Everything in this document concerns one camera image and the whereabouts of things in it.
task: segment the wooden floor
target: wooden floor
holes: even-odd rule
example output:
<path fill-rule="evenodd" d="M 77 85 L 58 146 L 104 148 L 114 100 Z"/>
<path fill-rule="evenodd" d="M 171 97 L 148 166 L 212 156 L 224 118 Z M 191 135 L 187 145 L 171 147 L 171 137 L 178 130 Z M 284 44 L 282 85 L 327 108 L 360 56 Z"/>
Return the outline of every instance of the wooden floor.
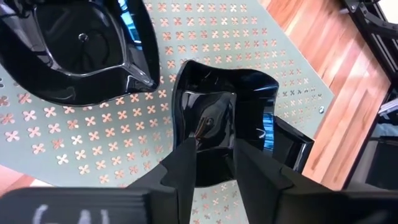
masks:
<path fill-rule="evenodd" d="M 389 81 L 338 0 L 262 0 L 335 94 L 304 175 L 340 189 L 389 88 Z M 33 178 L 0 167 L 0 195 Z"/>

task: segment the perforated metal plate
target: perforated metal plate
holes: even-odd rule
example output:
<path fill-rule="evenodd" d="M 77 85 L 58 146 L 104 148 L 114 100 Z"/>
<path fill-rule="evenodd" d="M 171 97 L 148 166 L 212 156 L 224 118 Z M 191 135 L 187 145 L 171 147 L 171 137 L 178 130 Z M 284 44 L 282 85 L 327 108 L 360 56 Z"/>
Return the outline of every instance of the perforated metal plate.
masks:
<path fill-rule="evenodd" d="M 31 96 L 0 71 L 0 164 L 58 186 L 124 186 L 172 150 L 171 93 L 189 58 L 254 68 L 280 83 L 276 114 L 313 137 L 333 95 L 255 0 L 148 0 L 161 86 L 102 105 L 69 108 Z M 235 182 L 195 191 L 192 223 L 244 223 Z"/>

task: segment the perforated panel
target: perforated panel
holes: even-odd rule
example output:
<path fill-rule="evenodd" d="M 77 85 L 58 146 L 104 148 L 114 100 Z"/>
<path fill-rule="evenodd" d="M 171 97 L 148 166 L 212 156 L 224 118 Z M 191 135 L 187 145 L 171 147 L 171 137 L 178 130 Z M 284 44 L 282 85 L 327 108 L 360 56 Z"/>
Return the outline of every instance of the perforated panel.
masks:
<path fill-rule="evenodd" d="M 148 0 L 158 38 L 161 86 L 86 108 L 42 101 L 0 72 L 0 163 L 59 186 L 125 186 L 172 150 L 171 93 L 189 58 L 254 68 L 280 83 L 276 114 L 312 137 L 331 103 L 319 79 L 256 1 Z M 195 191 L 192 223 L 244 223 L 236 182 Z"/>

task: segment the funnel-shaped black object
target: funnel-shaped black object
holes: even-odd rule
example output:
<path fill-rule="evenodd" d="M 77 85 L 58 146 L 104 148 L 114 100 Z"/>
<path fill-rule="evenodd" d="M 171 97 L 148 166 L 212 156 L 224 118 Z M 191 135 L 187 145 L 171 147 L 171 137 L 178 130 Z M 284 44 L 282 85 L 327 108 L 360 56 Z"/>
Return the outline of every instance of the funnel-shaped black object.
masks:
<path fill-rule="evenodd" d="M 141 0 L 0 3 L 0 58 L 27 91 L 85 106 L 159 85 L 155 32 Z"/>
<path fill-rule="evenodd" d="M 250 69 L 227 70 L 186 61 L 173 92 L 174 146 L 196 141 L 197 187 L 234 179 L 234 140 L 260 151 L 274 144 L 278 82 Z"/>

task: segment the black plastic object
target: black plastic object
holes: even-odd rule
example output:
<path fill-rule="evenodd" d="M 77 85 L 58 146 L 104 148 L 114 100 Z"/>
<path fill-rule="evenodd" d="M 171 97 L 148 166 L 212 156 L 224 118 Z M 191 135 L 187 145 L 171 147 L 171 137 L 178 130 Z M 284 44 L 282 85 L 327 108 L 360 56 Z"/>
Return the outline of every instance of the black plastic object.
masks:
<path fill-rule="evenodd" d="M 141 0 L 6 0 L 0 18 L 1 63 L 39 98 L 85 106 L 159 86 L 155 32 Z"/>
<path fill-rule="evenodd" d="M 126 189 L 23 189 L 0 198 L 2 224 L 188 224 L 195 140 Z M 397 223 L 396 192 L 333 192 L 235 139 L 233 164 L 249 223 Z"/>
<path fill-rule="evenodd" d="M 302 173 L 314 141 L 280 117 L 275 116 L 274 121 L 275 146 L 272 157 Z"/>
<path fill-rule="evenodd" d="M 194 139 L 197 187 L 234 179 L 234 140 L 272 150 L 278 82 L 250 69 L 227 70 L 186 61 L 172 97 L 174 145 Z"/>

